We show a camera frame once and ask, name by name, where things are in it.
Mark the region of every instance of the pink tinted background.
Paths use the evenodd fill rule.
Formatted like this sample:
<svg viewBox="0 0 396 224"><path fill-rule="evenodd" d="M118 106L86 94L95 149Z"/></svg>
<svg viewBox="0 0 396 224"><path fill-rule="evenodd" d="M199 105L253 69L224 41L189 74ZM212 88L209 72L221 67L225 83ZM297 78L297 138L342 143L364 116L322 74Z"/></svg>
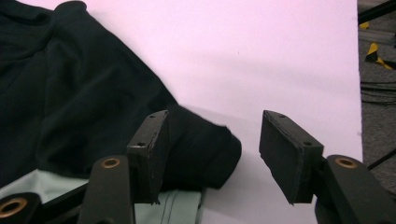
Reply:
<svg viewBox="0 0 396 224"><path fill-rule="evenodd" d="M313 204L289 205L260 158L262 111L294 119L325 156L361 160L355 0L85 2L182 105L241 140L230 180L206 192L202 223L316 223Z"/></svg>

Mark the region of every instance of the black plastic part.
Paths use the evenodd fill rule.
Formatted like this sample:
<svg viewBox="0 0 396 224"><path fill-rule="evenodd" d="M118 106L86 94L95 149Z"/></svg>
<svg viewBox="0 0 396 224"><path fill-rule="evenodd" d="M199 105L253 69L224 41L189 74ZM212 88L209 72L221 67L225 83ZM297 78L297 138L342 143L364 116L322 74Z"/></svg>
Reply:
<svg viewBox="0 0 396 224"><path fill-rule="evenodd" d="M396 1L390 0L376 7L372 7L358 14L358 23L373 20L375 18L384 16L392 11L396 10Z"/></svg>
<svg viewBox="0 0 396 224"><path fill-rule="evenodd" d="M9 195L0 200L0 224L39 223L40 197L35 193Z"/></svg>
<svg viewBox="0 0 396 224"><path fill-rule="evenodd" d="M260 153L289 203L311 203L323 145L285 115L264 110Z"/></svg>
<svg viewBox="0 0 396 224"><path fill-rule="evenodd" d="M396 223L395 202L361 162L332 155L324 177L342 223Z"/></svg>
<svg viewBox="0 0 396 224"><path fill-rule="evenodd" d="M127 147L131 169L136 170L136 203L159 203L163 172L169 153L167 111L148 116Z"/></svg>
<svg viewBox="0 0 396 224"><path fill-rule="evenodd" d="M41 220L45 223L77 223L87 184L43 204Z"/></svg>
<svg viewBox="0 0 396 224"><path fill-rule="evenodd" d="M92 167L78 224L135 224L129 164L124 156L110 156Z"/></svg>

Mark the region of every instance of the yellow object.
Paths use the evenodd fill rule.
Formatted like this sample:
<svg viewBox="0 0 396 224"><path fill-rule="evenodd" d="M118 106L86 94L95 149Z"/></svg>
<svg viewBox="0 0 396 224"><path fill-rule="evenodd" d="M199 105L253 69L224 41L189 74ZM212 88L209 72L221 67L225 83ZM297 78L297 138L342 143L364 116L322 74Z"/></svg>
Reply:
<svg viewBox="0 0 396 224"><path fill-rule="evenodd" d="M367 22L364 22L364 23L362 23L362 24L359 25L359 27L360 27L361 29L364 29L364 30L367 30L367 29L369 28L369 26L370 26L370 24L369 24L368 21L367 21Z"/></svg>
<svg viewBox="0 0 396 224"><path fill-rule="evenodd" d="M386 69L393 69L393 67L391 67L390 65L387 64L387 62L385 62L384 60L382 60L380 57L378 57L378 45L376 43L372 43L369 51L367 52L367 56L366 56L366 62L372 62L372 63L379 63L381 64L383 67L385 67Z"/></svg>

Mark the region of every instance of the black cable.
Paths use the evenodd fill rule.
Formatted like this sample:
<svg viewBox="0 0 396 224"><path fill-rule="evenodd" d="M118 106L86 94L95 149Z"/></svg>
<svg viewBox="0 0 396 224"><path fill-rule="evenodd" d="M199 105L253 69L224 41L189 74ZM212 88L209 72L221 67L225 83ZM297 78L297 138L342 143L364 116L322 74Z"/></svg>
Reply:
<svg viewBox="0 0 396 224"><path fill-rule="evenodd" d="M381 159L373 162L371 165L367 166L367 169L369 170L373 170L375 167L377 167L378 165L380 165L381 163L383 163L384 161L389 160L390 158L392 158L394 155L396 155L396 148L393 149L390 153L388 153L387 155L383 156Z"/></svg>

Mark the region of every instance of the dark green fabric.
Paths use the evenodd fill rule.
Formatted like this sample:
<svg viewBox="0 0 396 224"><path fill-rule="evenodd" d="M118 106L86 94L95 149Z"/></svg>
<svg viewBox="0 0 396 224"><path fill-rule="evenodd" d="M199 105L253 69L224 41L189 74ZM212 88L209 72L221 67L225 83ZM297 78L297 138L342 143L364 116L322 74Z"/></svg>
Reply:
<svg viewBox="0 0 396 224"><path fill-rule="evenodd" d="M144 118L169 110L165 186L224 184L240 142L177 104L156 75L86 11L0 2L0 187L38 168L89 177L123 154Z"/></svg>

